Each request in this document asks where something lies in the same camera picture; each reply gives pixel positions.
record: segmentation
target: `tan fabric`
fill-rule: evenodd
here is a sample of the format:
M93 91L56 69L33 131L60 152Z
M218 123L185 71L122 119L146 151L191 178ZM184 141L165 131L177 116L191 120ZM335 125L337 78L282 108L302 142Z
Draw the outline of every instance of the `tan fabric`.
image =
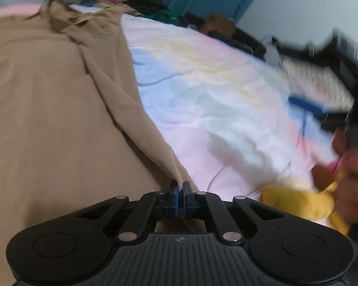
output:
M231 37L236 32L236 27L234 22L212 12L203 22L199 31L208 34L211 30L216 30L223 35Z
M0 285L18 231L189 179L143 110L120 16L50 0L0 19Z
M122 8L122 12L124 14L142 15L140 12L138 12L136 9L132 8L131 6L129 6L127 4L120 3L120 2L116 2L116 3L98 2L98 3L94 3L93 6L99 7L102 9L107 9L108 7L112 7L112 6L120 6Z

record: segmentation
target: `yellow cloth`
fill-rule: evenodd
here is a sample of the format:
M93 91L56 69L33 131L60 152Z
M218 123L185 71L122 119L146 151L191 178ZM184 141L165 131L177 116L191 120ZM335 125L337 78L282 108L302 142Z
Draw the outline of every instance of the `yellow cloth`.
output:
M311 221L326 218L334 210L334 199L329 193L295 190L279 185L265 186L261 202Z

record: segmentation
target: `circular pad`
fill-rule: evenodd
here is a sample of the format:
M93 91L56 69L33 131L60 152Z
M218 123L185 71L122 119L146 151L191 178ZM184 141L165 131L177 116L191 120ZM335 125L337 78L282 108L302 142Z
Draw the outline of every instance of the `circular pad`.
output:
M326 251L326 244L315 235L298 233L283 240L283 249L294 257L311 259L321 256Z
M50 233L39 237L33 249L37 254L46 258L67 256L77 248L77 239L66 233Z
M353 258L347 238L325 227L258 232L250 255L268 274L288 283L314 285L342 278Z
M110 255L110 242L102 231L49 232L38 225L14 236L6 255L17 279L65 285L98 271Z

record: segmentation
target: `blue handle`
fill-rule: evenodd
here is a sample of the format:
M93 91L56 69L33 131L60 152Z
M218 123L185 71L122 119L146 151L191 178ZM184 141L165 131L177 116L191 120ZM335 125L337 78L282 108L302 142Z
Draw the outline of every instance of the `blue handle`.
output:
M306 101L298 97L289 97L288 102L310 111L316 116L322 116L325 114L325 112L317 104L313 104L310 101Z

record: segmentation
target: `pastel bedsheet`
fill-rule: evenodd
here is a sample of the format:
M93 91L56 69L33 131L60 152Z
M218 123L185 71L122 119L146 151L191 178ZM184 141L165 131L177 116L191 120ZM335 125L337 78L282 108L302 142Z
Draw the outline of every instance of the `pastel bedsheet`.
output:
M122 27L144 108L199 190L256 198L287 175L311 188L310 168L336 157L331 135L287 103L297 93L327 104L305 81L191 29L129 15Z

